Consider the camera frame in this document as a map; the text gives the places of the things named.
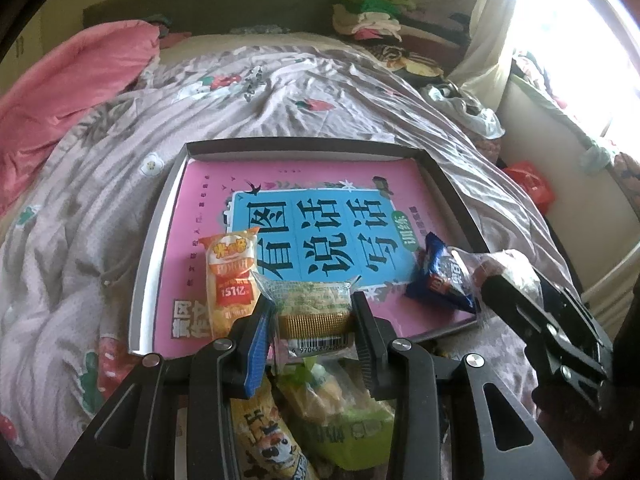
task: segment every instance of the barcode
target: barcode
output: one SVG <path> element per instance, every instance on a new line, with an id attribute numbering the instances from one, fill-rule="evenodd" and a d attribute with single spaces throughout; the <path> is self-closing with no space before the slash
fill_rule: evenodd
<path id="1" fill-rule="evenodd" d="M 352 344 L 351 334 L 332 335 L 324 337 L 307 337 L 290 339 L 289 351 L 298 357 L 309 356 L 324 352 L 332 352 L 348 348 Z"/>

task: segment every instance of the blue gripper pad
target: blue gripper pad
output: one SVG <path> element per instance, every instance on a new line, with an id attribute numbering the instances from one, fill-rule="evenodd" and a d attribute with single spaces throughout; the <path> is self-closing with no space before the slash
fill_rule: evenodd
<path id="1" fill-rule="evenodd" d="M 254 338 L 249 347 L 246 364 L 246 381 L 244 382 L 244 392 L 247 399 L 254 396 L 255 391 L 262 383 L 264 367 L 267 364 L 267 354 L 269 352 L 269 318 L 268 312 L 260 313 L 260 320 L 255 329 Z"/>

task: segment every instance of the white plastic bag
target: white plastic bag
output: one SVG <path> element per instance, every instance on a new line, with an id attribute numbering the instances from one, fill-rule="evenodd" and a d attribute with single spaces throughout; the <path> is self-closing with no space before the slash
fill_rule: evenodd
<path id="1" fill-rule="evenodd" d="M 500 121 L 491 108 L 482 108 L 480 101 L 471 94 L 460 91 L 462 97 L 444 97 L 440 89 L 428 85 L 420 90 L 420 94 L 425 101 L 433 105 L 448 118 L 453 119 L 472 132 L 483 136 L 485 139 L 498 139 L 504 135 L 504 129 L 500 126 Z M 466 110 L 467 103 L 480 109 L 478 115 L 472 115 Z"/>

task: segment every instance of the green snack bag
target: green snack bag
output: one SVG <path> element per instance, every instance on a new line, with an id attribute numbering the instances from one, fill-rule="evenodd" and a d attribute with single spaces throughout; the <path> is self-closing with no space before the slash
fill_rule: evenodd
<path id="1" fill-rule="evenodd" d="M 370 397 L 359 364 L 310 361 L 287 366 L 277 379 L 297 415 L 292 430 L 305 449 L 347 471 L 388 462 L 394 410 Z"/>

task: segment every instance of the pink book cover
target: pink book cover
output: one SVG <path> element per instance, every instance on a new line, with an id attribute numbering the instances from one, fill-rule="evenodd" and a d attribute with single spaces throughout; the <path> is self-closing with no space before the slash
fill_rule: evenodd
<path id="1" fill-rule="evenodd" d="M 166 242 L 154 351 L 180 357 L 211 341 L 205 248 L 198 239 L 254 226 L 261 274 L 309 282 L 361 276 L 356 287 L 398 336 L 420 339 L 474 319 L 404 295 L 427 232 L 457 242 L 414 160 L 191 159 Z"/>

